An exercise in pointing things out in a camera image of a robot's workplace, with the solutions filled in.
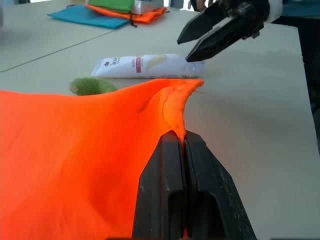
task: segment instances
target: green object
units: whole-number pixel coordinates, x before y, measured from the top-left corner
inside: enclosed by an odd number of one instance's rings
[[[116,90],[117,88],[104,78],[82,77],[70,83],[70,91],[78,96],[104,94]]]
[[[88,0],[88,4],[114,12],[129,13],[134,6],[134,0]]]

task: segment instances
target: orange fabric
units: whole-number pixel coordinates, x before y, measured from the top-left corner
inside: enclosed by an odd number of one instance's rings
[[[85,5],[86,7],[96,11],[97,13],[107,15],[109,17],[116,17],[116,18],[124,18],[124,19],[130,19],[130,13],[120,13],[116,11],[111,11],[108,9],[105,9],[103,7],[93,6],[93,5]],[[135,23],[140,24],[151,24],[158,18],[160,18],[165,12],[167,8],[162,7],[155,9],[154,11],[150,11],[141,15],[138,14],[132,14],[132,20]]]
[[[132,234],[139,176],[161,135],[185,135],[202,80],[156,79],[68,96],[0,91],[1,240]]]

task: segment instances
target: green bag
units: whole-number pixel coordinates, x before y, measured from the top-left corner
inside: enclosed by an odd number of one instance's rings
[[[129,13],[135,0],[88,0],[89,5],[106,8],[118,13]]]

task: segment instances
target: blue fabric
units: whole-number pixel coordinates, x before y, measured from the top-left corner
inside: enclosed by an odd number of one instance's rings
[[[110,17],[97,13],[84,5],[69,6],[48,16],[62,21],[117,29],[129,23],[128,19]]]
[[[282,16],[319,17],[320,16],[320,0],[283,1]]]

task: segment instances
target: orange cloth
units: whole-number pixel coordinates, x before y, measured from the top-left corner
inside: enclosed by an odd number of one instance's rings
[[[116,17],[116,18],[124,18],[124,19],[130,19],[130,13],[120,13],[116,11],[111,11],[108,9],[105,9],[103,7],[93,6],[93,5],[85,5],[86,7],[96,11],[97,13],[107,15],[109,17]],[[155,9],[154,11],[150,11],[141,15],[138,14],[132,14],[132,20],[135,23],[140,24],[151,24],[158,18],[160,18],[165,12],[167,8],[162,7]]]
[[[160,136],[185,136],[202,80],[90,96],[0,91],[1,240],[130,237],[139,176]]]

